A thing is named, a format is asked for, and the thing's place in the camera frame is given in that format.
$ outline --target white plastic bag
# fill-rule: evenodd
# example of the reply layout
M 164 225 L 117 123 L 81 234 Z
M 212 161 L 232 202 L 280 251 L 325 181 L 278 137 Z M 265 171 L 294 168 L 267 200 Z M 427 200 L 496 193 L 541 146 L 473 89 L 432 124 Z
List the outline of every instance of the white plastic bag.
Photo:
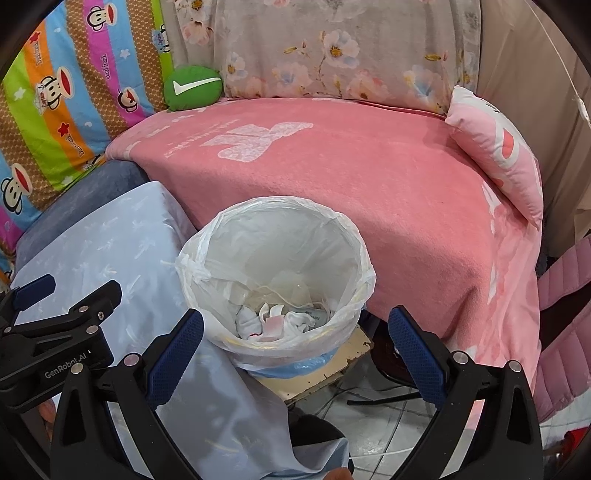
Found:
M 176 267 L 187 304 L 203 315 L 207 338 L 250 371 L 338 348 L 353 332 L 376 280 L 355 224 L 297 197 L 262 197 L 220 212 L 185 244 Z M 326 325 L 265 343 L 237 336 L 243 304 L 301 307 L 309 301 L 330 311 Z

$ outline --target green nike checkmark pillow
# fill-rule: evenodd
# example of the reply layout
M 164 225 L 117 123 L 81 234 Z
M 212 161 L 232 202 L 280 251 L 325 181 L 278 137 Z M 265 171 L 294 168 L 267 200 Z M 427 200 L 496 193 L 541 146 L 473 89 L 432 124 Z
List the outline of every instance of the green nike checkmark pillow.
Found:
M 200 66 L 182 67 L 164 82 L 164 100 L 170 111 L 209 106 L 220 98 L 223 82 L 218 72 Z

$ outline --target tiled floor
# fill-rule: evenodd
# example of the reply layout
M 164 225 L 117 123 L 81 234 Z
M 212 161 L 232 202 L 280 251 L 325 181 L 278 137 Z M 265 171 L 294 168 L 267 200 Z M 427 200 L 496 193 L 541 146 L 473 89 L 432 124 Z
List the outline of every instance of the tiled floor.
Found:
M 355 480 L 389 480 L 431 421 L 435 409 L 423 400 L 376 407 L 347 405 L 347 400 L 392 397 L 409 392 L 375 369 L 369 355 L 351 368 L 336 386 L 326 387 L 298 402 L 306 413 L 334 424 L 349 439 L 355 463 Z M 591 391 L 541 426 L 544 447 L 569 430 L 591 422 Z M 456 471 L 466 454 L 473 431 L 465 430 L 444 475 Z

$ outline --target pink blanket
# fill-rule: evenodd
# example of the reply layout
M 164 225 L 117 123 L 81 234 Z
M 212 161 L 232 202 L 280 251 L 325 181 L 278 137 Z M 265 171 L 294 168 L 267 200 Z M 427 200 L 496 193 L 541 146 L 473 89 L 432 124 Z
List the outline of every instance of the pink blanket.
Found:
M 345 213 L 378 275 L 372 313 L 386 319 L 403 304 L 450 349 L 491 365 L 517 359 L 534 380 L 540 234 L 441 117 L 345 100 L 237 100 L 157 113 L 107 156 L 137 162 L 197 227 L 258 196 Z

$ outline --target white checkmark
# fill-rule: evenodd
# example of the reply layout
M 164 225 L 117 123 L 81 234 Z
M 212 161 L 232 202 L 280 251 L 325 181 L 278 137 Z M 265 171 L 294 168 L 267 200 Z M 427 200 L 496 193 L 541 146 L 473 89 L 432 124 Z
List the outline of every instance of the white checkmark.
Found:
M 222 79 L 220 77 L 213 77 L 210 79 L 205 79 L 205 80 L 198 80 L 196 82 L 191 82 L 191 83 L 185 83 L 185 85 L 179 85 L 176 80 L 173 80 L 173 86 L 174 86 L 174 94 L 175 95 L 180 95 L 183 92 L 186 92 L 187 90 L 190 90 L 192 88 L 198 87 L 200 85 L 205 85 L 206 83 L 211 83 L 211 82 L 221 82 Z

